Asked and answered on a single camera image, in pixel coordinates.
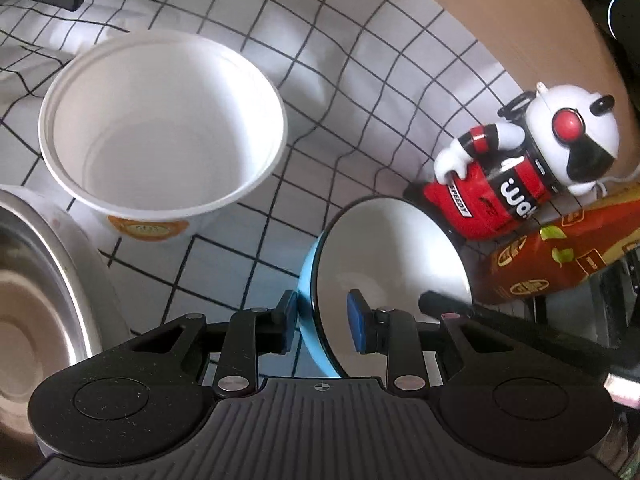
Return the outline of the red white robot toy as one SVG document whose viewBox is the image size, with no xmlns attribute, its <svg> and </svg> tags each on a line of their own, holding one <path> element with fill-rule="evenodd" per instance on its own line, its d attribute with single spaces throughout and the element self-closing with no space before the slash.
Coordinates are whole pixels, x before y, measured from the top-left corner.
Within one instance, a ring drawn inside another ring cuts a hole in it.
<svg viewBox="0 0 640 480">
<path fill-rule="evenodd" d="M 516 230 L 540 206 L 567 192 L 593 190 L 613 166 L 620 132 L 614 96 L 572 84 L 537 84 L 471 128 L 436 156 L 434 178 L 414 182 L 405 199 L 456 243 Z"/>
</svg>

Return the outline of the white paper bowl orange logo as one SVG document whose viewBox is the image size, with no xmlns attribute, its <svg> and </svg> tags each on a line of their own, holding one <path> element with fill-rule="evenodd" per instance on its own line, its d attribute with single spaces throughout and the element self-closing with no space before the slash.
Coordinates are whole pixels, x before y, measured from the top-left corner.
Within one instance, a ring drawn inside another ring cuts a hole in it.
<svg viewBox="0 0 640 480">
<path fill-rule="evenodd" d="M 277 88 L 242 54 L 152 29 L 105 40 L 54 78 L 38 118 L 50 174 L 123 236 L 191 235 L 276 168 L 288 140 Z"/>
</svg>

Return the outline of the red juice carton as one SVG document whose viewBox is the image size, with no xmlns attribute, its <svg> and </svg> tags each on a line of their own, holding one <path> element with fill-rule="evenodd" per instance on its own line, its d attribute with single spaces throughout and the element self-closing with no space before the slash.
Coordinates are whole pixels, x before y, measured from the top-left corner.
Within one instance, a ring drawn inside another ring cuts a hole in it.
<svg viewBox="0 0 640 480">
<path fill-rule="evenodd" d="M 470 272 L 473 299 L 504 304 L 582 284 L 639 247 L 639 185 L 496 248 Z"/>
</svg>

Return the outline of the blue enamel bowl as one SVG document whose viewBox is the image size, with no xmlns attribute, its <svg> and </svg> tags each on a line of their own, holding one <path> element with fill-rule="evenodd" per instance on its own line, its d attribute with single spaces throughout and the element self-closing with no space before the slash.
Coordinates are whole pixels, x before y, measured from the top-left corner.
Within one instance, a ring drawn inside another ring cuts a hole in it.
<svg viewBox="0 0 640 480">
<path fill-rule="evenodd" d="M 386 359 L 363 356 L 352 342 L 347 295 L 358 289 L 373 309 L 431 318 L 419 309 L 424 292 L 438 292 L 469 306 L 470 282 L 456 246 L 418 207 L 397 197 L 356 200 L 328 223 L 300 270 L 300 331 L 326 376 L 386 377 Z"/>
</svg>

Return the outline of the stainless steel bowl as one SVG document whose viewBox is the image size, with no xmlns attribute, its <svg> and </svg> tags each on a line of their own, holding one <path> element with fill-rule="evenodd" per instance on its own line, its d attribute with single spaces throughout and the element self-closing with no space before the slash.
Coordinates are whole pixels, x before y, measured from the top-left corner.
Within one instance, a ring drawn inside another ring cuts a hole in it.
<svg viewBox="0 0 640 480">
<path fill-rule="evenodd" d="M 1 189 L 1 475 L 42 460 L 27 418 L 40 382 L 127 340 L 98 250 L 62 208 L 21 186 Z"/>
</svg>

